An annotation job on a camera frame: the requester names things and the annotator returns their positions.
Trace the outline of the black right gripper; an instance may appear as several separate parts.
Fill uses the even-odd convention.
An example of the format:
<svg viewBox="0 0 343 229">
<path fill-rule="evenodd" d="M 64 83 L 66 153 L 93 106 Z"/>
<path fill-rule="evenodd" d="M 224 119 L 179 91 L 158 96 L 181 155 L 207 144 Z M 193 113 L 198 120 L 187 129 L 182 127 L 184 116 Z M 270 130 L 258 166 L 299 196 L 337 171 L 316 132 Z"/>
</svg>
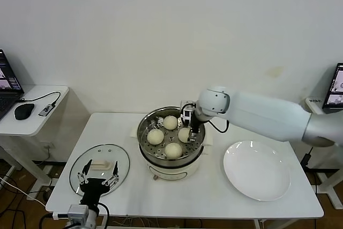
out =
<svg viewBox="0 0 343 229">
<path fill-rule="evenodd" d="M 196 115 L 191 115 L 191 121 L 190 121 L 191 131 L 189 132 L 189 142 L 196 142 L 197 141 L 197 136 L 199 133 L 200 125 L 201 125 L 201 121 L 198 120 Z"/>
</svg>

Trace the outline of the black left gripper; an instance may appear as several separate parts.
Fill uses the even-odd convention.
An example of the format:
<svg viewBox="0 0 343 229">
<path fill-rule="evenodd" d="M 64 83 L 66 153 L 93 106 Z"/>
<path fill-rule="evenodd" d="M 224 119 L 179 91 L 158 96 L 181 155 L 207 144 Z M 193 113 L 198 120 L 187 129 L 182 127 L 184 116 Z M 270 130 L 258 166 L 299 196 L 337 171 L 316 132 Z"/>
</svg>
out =
<svg viewBox="0 0 343 229">
<path fill-rule="evenodd" d="M 80 190 L 84 193 L 80 201 L 82 205 L 97 205 L 101 195 L 108 192 L 108 186 L 113 187 L 119 182 L 118 161 L 115 163 L 114 170 L 110 178 L 107 180 L 102 178 L 87 177 L 90 170 L 92 159 L 83 167 L 81 172 L 77 173 L 80 183 Z"/>
</svg>

